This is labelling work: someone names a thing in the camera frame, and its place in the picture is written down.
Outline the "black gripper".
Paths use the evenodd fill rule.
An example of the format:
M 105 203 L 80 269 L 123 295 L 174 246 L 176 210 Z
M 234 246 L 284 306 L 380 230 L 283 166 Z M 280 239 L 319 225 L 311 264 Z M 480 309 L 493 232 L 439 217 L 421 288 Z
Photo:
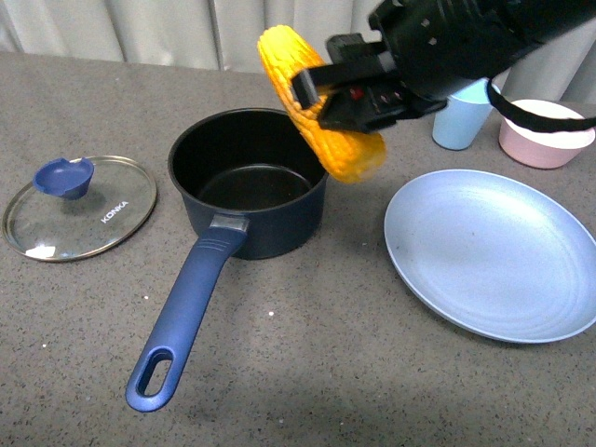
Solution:
M 318 116 L 323 129 L 370 134 L 432 115 L 447 106 L 447 96 L 505 71 L 517 52 L 517 31 L 501 1 L 384 1 L 369 26 L 380 33 L 378 41 L 330 37 L 334 63 L 295 75 L 293 98 L 310 108 L 321 96 L 378 79 L 409 91 L 344 89 L 325 102 Z

